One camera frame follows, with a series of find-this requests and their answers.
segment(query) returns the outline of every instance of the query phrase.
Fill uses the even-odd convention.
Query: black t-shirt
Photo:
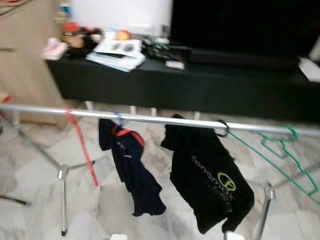
[[[166,125],[161,146],[174,151],[170,180],[193,208],[200,233],[227,218],[234,231],[252,209],[254,192],[210,128]]]

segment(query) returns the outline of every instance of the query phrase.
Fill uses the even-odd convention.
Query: hanging clothes
[[[210,128],[166,125],[161,146],[173,152],[170,180],[193,208],[200,233],[220,221],[234,231],[254,206],[254,192]]]
[[[103,151],[112,150],[121,182],[132,194],[134,213],[160,215],[166,210],[159,197],[162,187],[140,161],[144,140],[135,131],[121,128],[109,119],[99,120],[99,144]]]

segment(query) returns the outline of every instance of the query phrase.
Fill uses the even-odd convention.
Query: wooden cabinet
[[[56,0],[30,0],[0,16],[0,90],[24,105],[63,107],[41,50],[48,38],[59,37]],[[23,114],[23,121],[63,126],[61,116]]]

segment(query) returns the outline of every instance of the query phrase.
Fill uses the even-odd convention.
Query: blue hanger
[[[124,119],[122,118],[122,116],[120,115],[120,113],[119,112],[117,112],[117,111],[114,111],[113,112],[115,115],[117,115],[117,117],[118,117],[118,120],[119,120],[119,126],[120,126],[120,128],[122,128],[122,126],[124,125]]]

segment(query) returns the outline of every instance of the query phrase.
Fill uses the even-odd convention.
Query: chrome pole
[[[23,139],[23,141],[28,144],[35,152],[39,153],[45,159],[47,159],[49,163],[51,163],[57,170],[60,169],[61,165],[46,151],[44,151],[41,147],[34,143],[23,131],[20,130],[18,126],[15,126],[14,123],[6,119],[5,117],[1,117],[1,120],[4,121],[11,129],[15,130],[17,134]]]
[[[66,178],[60,180],[62,185],[61,208],[62,208],[62,228],[61,235],[64,237],[68,231],[68,213],[67,213],[67,183]]]
[[[267,183],[264,187],[264,202],[262,206],[262,215],[259,221],[259,226],[256,232],[255,240],[261,240],[267,221],[270,202],[276,198],[275,190],[270,183]]]
[[[88,166],[87,163],[81,163],[81,164],[78,164],[78,165],[70,166],[69,167],[69,171],[76,170],[76,169],[81,169],[81,168],[86,168],[87,166]]]
[[[43,107],[43,106],[29,106],[29,105],[16,105],[16,104],[0,104],[2,111],[14,111],[22,113],[35,113],[35,114],[56,114],[65,115],[66,110],[63,108]],[[95,117],[102,119],[117,119],[118,116],[113,112],[104,111],[88,111],[71,109],[70,113],[75,116]],[[218,121],[199,121],[180,118],[158,117],[158,116],[143,116],[133,114],[121,114],[123,120],[134,122],[148,122],[155,124],[170,124],[190,127],[201,128],[214,128],[225,129],[226,126]],[[266,126],[266,125],[253,125],[253,124],[240,124],[240,123],[227,123],[232,130],[248,131],[248,132],[261,132],[270,134],[291,135],[292,132],[286,127],[282,126]],[[296,133],[301,137],[320,138],[319,128],[295,128]]]

